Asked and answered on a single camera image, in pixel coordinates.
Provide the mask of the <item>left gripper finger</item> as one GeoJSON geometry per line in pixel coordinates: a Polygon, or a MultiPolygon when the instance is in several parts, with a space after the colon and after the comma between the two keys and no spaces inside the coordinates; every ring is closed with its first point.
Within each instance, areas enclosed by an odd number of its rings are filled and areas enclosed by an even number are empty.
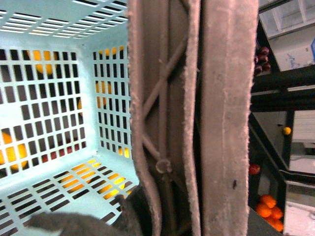
{"type": "Polygon", "coordinates": [[[151,214],[142,188],[128,196],[116,195],[121,214],[111,224],[103,219],[78,213],[40,213],[29,220],[29,227],[48,232],[59,231],[61,236],[151,236],[151,214]]]}

